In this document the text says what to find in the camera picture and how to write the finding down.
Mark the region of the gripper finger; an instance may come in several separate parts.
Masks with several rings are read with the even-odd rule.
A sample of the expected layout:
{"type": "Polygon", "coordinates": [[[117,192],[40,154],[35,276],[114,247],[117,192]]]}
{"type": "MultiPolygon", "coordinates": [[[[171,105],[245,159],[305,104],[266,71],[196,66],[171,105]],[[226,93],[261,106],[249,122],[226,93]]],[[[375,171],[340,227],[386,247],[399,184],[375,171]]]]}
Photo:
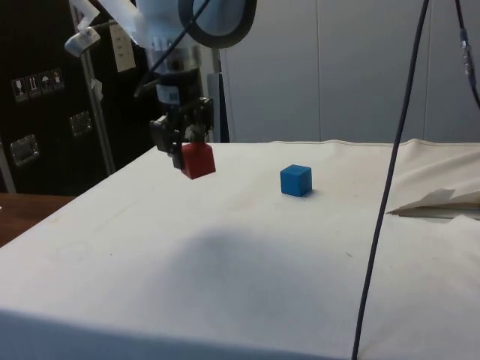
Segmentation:
{"type": "Polygon", "coordinates": [[[206,143],[214,127],[214,104],[209,97],[200,97],[186,106],[185,139],[190,143],[206,143]]]}
{"type": "Polygon", "coordinates": [[[149,123],[151,137],[157,150],[172,158],[176,169],[184,168],[182,143],[185,130],[174,115],[165,114],[149,123]]]}

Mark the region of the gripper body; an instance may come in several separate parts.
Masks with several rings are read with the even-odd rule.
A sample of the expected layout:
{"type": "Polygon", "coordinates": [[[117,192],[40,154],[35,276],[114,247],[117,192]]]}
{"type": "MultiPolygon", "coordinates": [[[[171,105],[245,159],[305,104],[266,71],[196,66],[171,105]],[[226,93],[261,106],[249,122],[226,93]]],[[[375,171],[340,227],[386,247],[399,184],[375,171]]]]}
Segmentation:
{"type": "Polygon", "coordinates": [[[200,97],[198,69],[158,74],[157,80],[157,98],[162,104],[181,107],[200,97]]]}

